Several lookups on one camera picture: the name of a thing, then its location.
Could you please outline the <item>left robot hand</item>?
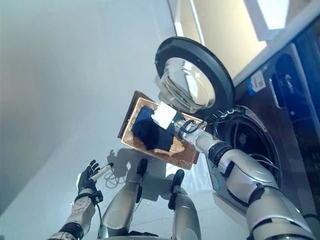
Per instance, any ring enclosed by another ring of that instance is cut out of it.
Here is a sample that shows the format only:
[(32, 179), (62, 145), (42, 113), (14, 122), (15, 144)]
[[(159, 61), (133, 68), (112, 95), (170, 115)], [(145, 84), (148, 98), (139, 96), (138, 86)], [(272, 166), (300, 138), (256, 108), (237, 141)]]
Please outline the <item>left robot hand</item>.
[(76, 186), (78, 195), (83, 194), (84, 190), (91, 190), (90, 193), (97, 191), (96, 182), (99, 178), (109, 172), (114, 166), (113, 162), (100, 168), (99, 163), (96, 160), (91, 160), (86, 166), (85, 170), (80, 173), (76, 180)]

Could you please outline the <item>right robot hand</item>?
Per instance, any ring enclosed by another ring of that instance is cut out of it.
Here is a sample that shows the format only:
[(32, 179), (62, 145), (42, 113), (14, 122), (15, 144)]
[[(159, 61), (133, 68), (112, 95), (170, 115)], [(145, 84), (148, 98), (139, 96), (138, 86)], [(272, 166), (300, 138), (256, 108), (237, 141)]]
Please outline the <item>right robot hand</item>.
[(185, 119), (181, 112), (176, 111), (164, 102), (158, 105), (151, 118), (155, 124), (171, 135), (176, 133), (175, 123)]

